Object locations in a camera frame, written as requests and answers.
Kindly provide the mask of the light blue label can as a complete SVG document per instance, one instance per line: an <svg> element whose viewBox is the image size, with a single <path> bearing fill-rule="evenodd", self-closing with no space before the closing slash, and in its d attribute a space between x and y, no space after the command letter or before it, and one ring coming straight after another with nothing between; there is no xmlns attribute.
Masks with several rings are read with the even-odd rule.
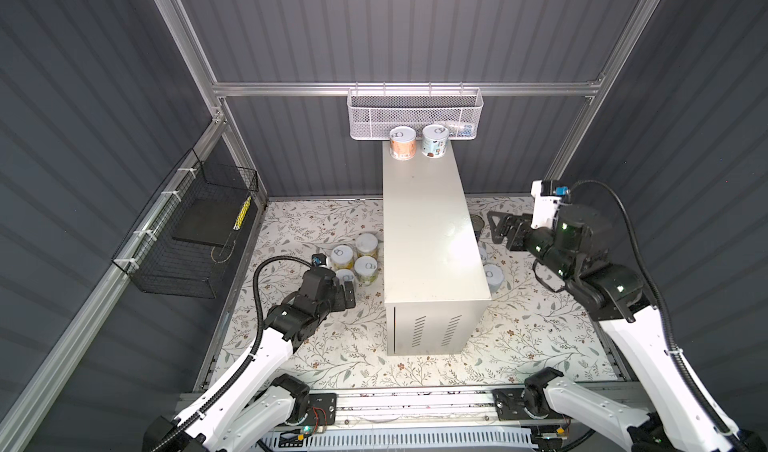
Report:
<svg viewBox="0 0 768 452"><path fill-rule="evenodd" d="M336 277L339 283L344 287L346 287L347 285L351 285L352 287L355 287L357 284L357 279L355 274L349 269L338 270L336 272Z"/></svg>

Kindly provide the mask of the white label can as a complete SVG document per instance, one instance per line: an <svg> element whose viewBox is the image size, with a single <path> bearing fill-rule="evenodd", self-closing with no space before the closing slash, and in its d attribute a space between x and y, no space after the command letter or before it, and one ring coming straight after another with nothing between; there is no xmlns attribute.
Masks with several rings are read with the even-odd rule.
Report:
<svg viewBox="0 0 768 452"><path fill-rule="evenodd" d="M497 265L485 264L483 266L483 271L490 292L496 293L505 282L503 270Z"/></svg>

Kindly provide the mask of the teal label can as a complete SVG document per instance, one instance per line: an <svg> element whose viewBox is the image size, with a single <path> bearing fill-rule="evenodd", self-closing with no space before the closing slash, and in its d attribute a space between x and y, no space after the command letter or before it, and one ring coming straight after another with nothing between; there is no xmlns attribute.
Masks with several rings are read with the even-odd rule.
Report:
<svg viewBox="0 0 768 452"><path fill-rule="evenodd" d="M427 158L441 158L445 155L450 139L450 130L441 124L431 124L422 130L421 152Z"/></svg>

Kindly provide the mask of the orange label can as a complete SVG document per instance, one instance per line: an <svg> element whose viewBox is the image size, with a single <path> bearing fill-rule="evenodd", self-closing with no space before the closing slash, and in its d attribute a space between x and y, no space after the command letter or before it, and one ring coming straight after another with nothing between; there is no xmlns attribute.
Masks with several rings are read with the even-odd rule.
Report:
<svg viewBox="0 0 768 452"><path fill-rule="evenodd" d="M389 132L390 155L397 161L409 161L416 154L416 131L408 126L398 126Z"/></svg>

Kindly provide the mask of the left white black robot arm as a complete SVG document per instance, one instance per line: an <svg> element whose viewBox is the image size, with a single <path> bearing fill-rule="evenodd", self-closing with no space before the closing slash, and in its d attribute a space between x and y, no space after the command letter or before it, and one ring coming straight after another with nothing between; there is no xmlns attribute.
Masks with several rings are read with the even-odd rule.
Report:
<svg viewBox="0 0 768 452"><path fill-rule="evenodd" d="M275 373L330 314L354 308L356 297L353 283L341 281L325 255L302 264L299 289L257 311L249 348L191 405L153 421L143 450L247 451L274 428L298 426L309 416L309 386Z"/></svg>

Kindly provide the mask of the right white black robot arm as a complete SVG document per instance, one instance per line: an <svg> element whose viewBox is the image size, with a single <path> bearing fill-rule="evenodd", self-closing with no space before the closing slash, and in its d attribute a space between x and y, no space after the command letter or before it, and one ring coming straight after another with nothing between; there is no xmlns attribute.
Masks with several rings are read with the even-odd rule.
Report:
<svg viewBox="0 0 768 452"><path fill-rule="evenodd" d="M562 281L596 328L618 347L653 408L630 408L545 367L512 397L494 391L497 414L522 411L533 420L561 416L600 434L625 451L764 451L764 440L740 428L706 390L677 344L668 306L639 250L632 221L621 212L636 268L609 261L612 225L588 206L573 203L575 189L557 180L535 181L530 214L490 212L491 239L527 252Z"/></svg>

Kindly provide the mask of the white metal cabinet counter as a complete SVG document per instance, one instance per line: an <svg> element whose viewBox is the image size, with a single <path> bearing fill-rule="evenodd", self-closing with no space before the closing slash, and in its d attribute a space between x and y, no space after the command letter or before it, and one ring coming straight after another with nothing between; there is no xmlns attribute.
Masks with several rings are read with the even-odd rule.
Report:
<svg viewBox="0 0 768 452"><path fill-rule="evenodd" d="M382 165L388 353L457 354L492 297L454 154Z"/></svg>

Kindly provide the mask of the dark olive can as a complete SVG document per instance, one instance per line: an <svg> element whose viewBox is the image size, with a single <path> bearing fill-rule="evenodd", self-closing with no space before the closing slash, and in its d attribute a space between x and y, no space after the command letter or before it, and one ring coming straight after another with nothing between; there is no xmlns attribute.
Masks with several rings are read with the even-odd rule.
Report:
<svg viewBox="0 0 768 452"><path fill-rule="evenodd" d="M470 222L472 225L472 230L474 237L477 242L480 241L482 237L483 230L486 226L485 220L482 218L481 215L478 214L471 214L470 215Z"/></svg>

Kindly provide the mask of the yellow label can left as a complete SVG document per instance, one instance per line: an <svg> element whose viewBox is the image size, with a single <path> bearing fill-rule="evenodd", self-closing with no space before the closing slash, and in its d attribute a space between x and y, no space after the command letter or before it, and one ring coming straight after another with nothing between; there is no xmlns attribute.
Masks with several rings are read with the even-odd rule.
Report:
<svg viewBox="0 0 768 452"><path fill-rule="evenodd" d="M352 270L356 255L352 247L348 245L339 245L331 250L329 259L333 270Z"/></svg>

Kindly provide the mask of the yellow green label can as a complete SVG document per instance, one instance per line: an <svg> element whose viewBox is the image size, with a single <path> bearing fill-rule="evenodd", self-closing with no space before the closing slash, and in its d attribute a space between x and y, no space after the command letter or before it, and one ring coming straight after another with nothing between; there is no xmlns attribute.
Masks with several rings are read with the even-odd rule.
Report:
<svg viewBox="0 0 768 452"><path fill-rule="evenodd" d="M362 286L369 286L373 284L378 277L378 262L371 256L361 256L355 261L353 271L357 281Z"/></svg>

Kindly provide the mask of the yellow label can back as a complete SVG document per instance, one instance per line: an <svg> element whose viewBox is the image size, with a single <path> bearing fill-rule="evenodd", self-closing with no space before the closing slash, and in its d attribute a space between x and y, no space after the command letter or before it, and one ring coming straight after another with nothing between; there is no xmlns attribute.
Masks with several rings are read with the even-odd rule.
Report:
<svg viewBox="0 0 768 452"><path fill-rule="evenodd" d="M360 234L354 242L355 249L359 257L371 257L378 259L379 240L371 233Z"/></svg>

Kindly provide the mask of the floral table mat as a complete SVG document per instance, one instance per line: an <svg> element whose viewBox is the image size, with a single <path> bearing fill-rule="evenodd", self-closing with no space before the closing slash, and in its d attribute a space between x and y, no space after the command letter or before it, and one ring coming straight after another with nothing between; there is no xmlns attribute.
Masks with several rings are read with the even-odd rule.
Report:
<svg viewBox="0 0 768 452"><path fill-rule="evenodd" d="M296 290L302 261L383 231L379 200L279 201L270 204L246 278L214 362L220 377L249 346L256 312ZM384 283L357 290L354 309L331 315L285 363L286 373L316 389L505 385L547 366L575 381L616 374L586 312L565 294L540 285L545 270L529 256L480 238L488 263L503 274L500 288L466 346L455 355L391 356L386 351Z"/></svg>

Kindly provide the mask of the small bottle in basket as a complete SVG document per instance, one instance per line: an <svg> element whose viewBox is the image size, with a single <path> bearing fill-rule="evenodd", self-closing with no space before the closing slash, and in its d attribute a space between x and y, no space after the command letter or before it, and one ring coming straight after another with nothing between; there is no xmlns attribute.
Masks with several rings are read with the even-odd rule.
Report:
<svg viewBox="0 0 768 452"><path fill-rule="evenodd" d="M472 137L475 136L475 133L476 133L476 127L472 123L449 122L447 127L453 131L453 133L457 138L471 139Z"/></svg>

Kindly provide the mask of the black pad in basket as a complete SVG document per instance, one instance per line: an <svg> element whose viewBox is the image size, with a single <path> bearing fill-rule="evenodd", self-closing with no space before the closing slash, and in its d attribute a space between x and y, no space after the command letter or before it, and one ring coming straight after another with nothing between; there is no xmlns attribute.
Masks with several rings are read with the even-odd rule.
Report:
<svg viewBox="0 0 768 452"><path fill-rule="evenodd" d="M233 224L242 204L196 199L182 213L171 237L196 245L224 247L238 232L233 231Z"/></svg>

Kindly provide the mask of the aluminium mounting rail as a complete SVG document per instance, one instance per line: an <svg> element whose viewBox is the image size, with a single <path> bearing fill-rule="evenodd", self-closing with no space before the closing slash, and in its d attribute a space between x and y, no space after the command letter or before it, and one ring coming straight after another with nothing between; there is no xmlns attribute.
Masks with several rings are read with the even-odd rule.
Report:
<svg viewBox="0 0 768 452"><path fill-rule="evenodd" d="M523 387L459 386L404 389L359 389L293 392L286 385L272 385L258 394L219 399L208 411L200 409L211 391L181 410L176 421L191 424L186 433L207 440L230 441L254 432L258 438L280 426L356 427L373 424L403 426L407 423L454 427L464 422L489 421L581 425L571 412L530 412L523 405Z"/></svg>

